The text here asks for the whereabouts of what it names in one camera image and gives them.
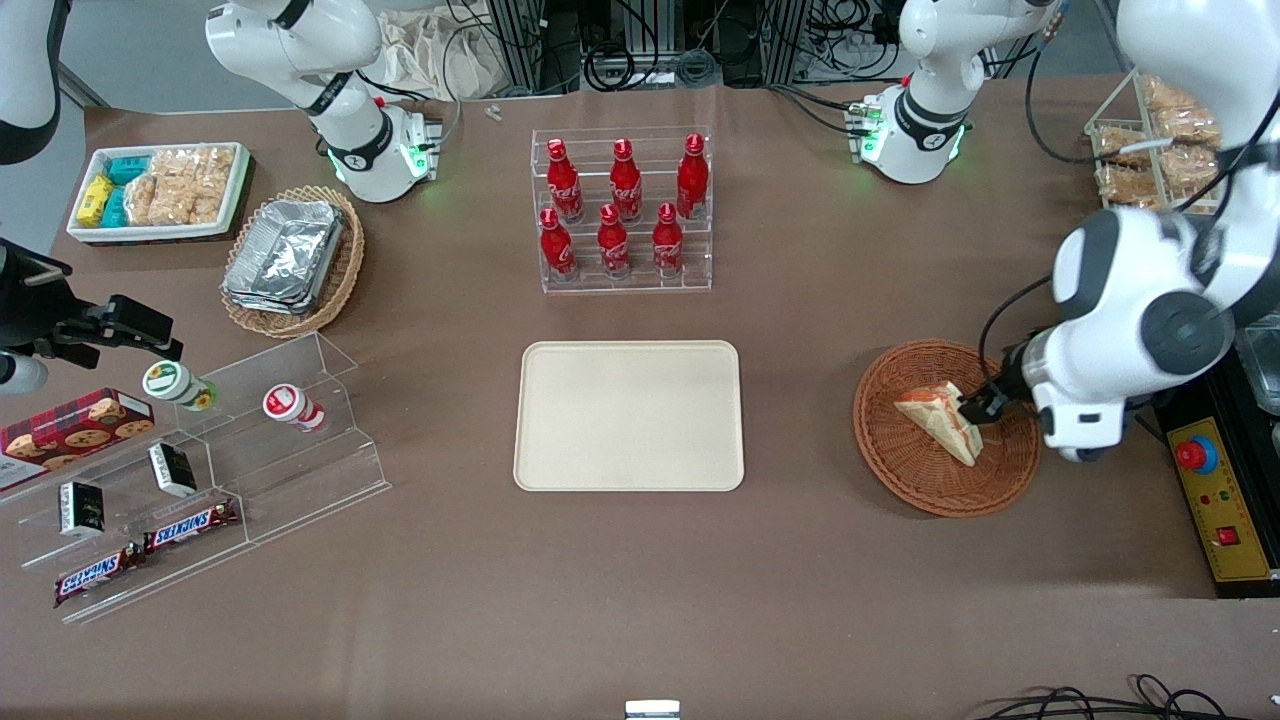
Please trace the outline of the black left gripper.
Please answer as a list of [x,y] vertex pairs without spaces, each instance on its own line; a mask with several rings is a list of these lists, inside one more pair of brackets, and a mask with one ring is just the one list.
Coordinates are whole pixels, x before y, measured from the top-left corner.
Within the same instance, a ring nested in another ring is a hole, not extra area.
[[993,423],[993,405],[1033,404],[1033,389],[1043,374],[1044,338],[1025,338],[1006,348],[1001,370],[986,380],[983,395],[960,398],[959,414],[973,425]]

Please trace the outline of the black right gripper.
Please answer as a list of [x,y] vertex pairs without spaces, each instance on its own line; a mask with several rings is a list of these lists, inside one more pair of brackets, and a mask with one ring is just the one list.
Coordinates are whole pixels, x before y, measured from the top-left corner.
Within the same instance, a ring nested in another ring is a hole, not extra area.
[[1,241],[1,346],[35,342],[35,356],[96,369],[104,347],[141,348],[179,361],[184,345],[172,334],[173,319],[141,301],[113,295],[77,315],[70,268],[8,240]]

